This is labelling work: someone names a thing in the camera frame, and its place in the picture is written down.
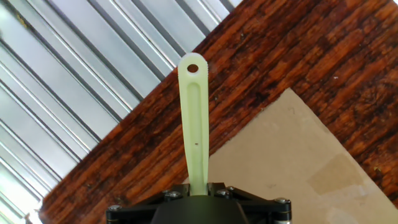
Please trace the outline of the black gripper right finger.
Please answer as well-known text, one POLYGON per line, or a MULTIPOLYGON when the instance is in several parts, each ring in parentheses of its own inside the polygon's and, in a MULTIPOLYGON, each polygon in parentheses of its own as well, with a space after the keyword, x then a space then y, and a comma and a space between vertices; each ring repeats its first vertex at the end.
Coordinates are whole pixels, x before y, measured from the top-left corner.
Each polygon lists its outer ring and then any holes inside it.
POLYGON ((224 183, 209 183, 208 195, 218 199, 211 204, 213 211, 227 223, 292 223, 292 202, 287 198, 267 200, 224 183))

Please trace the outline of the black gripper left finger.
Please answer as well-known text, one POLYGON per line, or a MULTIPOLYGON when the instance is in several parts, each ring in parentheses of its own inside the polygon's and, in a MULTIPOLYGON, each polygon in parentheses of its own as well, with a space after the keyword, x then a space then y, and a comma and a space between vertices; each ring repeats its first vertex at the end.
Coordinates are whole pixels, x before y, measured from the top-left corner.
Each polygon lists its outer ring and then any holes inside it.
POLYGON ((174 185, 171 189, 163 190, 131 207, 112 205, 106 212, 107 224, 135 224, 151 223, 156 210, 163 204, 173 200, 188 197, 189 184, 174 185))

